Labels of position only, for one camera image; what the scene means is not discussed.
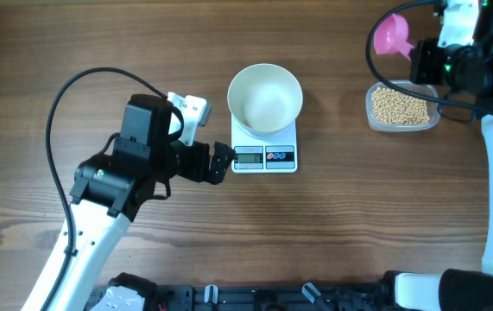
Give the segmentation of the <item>pink plastic measuring scoop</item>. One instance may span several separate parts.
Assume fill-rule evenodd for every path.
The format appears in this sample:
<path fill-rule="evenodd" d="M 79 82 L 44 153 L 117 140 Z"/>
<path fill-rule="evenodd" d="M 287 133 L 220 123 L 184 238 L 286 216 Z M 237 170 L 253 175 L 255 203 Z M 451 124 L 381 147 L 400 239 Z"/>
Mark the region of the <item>pink plastic measuring scoop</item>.
<path fill-rule="evenodd" d="M 378 26 L 373 36 L 376 54 L 401 54 L 411 60 L 410 52 L 414 46 L 408 42 L 408 36 L 407 20 L 399 14 L 392 14 Z"/>

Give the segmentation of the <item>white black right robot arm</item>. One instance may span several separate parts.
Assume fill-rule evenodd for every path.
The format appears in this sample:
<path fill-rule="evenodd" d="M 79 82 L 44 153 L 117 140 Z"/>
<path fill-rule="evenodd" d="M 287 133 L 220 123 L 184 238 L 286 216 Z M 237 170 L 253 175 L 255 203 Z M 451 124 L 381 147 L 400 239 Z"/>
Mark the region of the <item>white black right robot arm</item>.
<path fill-rule="evenodd" d="M 388 271 L 383 306 L 413 310 L 493 310 L 493 1 L 435 1 L 439 39 L 404 48 L 415 84 L 447 85 L 475 96 L 473 104 L 435 98 L 439 107 L 471 111 L 479 120 L 489 165 L 489 228 L 481 270 L 448 269 L 438 275 Z"/>

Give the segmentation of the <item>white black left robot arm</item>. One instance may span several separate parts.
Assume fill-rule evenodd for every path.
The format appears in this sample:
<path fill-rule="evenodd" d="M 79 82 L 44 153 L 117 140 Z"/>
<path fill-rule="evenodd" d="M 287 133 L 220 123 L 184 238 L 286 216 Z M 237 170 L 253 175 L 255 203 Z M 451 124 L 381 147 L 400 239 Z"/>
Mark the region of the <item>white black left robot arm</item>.
<path fill-rule="evenodd" d="M 223 144 L 200 143 L 194 136 L 212 108 L 203 98 L 167 98 L 135 94 L 125 107 L 121 130 L 76 169 L 70 191 L 71 219 L 64 222 L 55 247 L 28 299 L 26 310 L 81 310 L 118 241 L 140 206 L 157 199 L 161 184 L 169 198 L 169 181 L 217 185 L 235 157 Z"/>

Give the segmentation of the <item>white digital kitchen scale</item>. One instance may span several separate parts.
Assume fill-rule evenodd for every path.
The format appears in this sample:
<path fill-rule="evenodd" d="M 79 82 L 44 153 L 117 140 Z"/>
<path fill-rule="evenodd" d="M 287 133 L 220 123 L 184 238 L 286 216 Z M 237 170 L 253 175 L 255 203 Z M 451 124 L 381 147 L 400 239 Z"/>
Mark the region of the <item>white digital kitchen scale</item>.
<path fill-rule="evenodd" d="M 236 174 L 290 174 L 298 168 L 296 123 L 271 136 L 255 136 L 232 117 L 231 147 Z"/>

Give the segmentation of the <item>white bowl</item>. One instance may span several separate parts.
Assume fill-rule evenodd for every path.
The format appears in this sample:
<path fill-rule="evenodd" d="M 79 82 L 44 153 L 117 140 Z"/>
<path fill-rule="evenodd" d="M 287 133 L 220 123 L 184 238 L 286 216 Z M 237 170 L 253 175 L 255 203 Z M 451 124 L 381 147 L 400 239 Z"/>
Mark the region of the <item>white bowl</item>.
<path fill-rule="evenodd" d="M 286 68 L 269 63 L 246 67 L 227 91 L 231 115 L 255 136 L 273 136 L 294 123 L 303 100 L 299 81 Z"/>

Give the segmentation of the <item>pile of soybeans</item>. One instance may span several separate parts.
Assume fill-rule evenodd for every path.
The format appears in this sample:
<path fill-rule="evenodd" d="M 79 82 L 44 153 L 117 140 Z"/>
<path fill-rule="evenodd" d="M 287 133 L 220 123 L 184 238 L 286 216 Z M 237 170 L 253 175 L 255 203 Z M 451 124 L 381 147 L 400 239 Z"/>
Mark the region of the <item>pile of soybeans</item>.
<path fill-rule="evenodd" d="M 378 87 L 371 95 L 373 113 L 383 124 L 426 124 L 427 102 L 393 89 Z"/>

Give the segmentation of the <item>clear plastic bean container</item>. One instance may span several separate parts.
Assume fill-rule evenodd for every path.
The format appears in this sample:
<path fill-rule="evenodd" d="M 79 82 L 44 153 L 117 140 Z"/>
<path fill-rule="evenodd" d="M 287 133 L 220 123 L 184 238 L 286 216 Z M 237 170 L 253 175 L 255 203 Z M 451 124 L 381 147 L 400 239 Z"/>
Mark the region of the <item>clear plastic bean container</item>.
<path fill-rule="evenodd" d="M 398 92 L 382 82 L 366 94 L 369 126 L 380 132 L 428 130 L 438 124 L 437 104 Z"/>

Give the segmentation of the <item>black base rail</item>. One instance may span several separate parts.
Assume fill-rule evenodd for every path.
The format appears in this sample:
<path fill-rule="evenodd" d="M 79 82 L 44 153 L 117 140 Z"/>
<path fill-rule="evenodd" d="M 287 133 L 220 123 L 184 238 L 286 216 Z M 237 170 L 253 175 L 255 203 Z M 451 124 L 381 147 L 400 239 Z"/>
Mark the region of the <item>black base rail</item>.
<path fill-rule="evenodd" d="M 388 310 L 374 284 L 292 287 L 205 287 L 158 285 L 149 298 L 124 298 L 117 287 L 94 289 L 86 310 L 266 311 L 266 310 Z"/>

